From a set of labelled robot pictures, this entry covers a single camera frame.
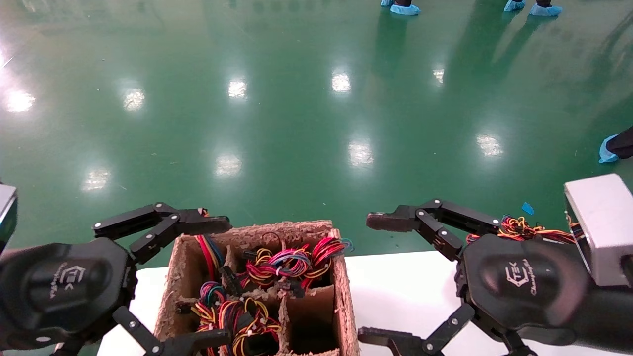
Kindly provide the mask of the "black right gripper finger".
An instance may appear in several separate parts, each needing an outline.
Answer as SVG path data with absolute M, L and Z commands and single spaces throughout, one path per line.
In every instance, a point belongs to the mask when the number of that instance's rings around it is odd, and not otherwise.
M 474 316 L 475 309 L 463 304 L 426 339 L 412 333 L 373 327 L 360 327 L 357 339 L 361 343 L 387 347 L 394 356 L 443 356 L 443 348 Z

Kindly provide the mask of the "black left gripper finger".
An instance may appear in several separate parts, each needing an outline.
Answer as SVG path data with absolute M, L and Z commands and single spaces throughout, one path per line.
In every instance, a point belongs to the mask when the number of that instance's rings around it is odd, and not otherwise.
M 219 234 L 231 228 L 227 216 L 211 216 L 204 208 L 178 209 L 160 201 L 101 220 L 93 225 L 93 234 L 117 240 L 144 232 L 129 247 L 134 261 L 144 264 L 183 234 Z

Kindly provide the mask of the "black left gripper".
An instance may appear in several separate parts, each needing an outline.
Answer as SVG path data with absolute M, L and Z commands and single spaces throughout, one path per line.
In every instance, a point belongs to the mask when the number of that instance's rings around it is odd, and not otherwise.
M 100 237 L 88 243 L 51 243 L 1 255 L 1 349 L 36 350 L 55 343 L 93 343 L 119 324 L 145 356 L 193 356 L 231 342 L 213 329 L 160 342 L 127 308 L 136 263 L 127 250 Z

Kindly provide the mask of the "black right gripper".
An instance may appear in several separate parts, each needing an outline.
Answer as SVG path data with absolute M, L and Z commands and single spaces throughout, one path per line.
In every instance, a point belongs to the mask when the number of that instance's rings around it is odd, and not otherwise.
M 482 237 L 464 249 L 448 226 Z M 439 199 L 369 213 L 367 227 L 417 232 L 449 261 L 460 259 L 457 296 L 473 307 L 473 324 L 493 340 L 509 333 L 536 342 L 577 339 L 574 318 L 591 277 L 575 246 L 483 236 L 496 235 L 500 219 Z

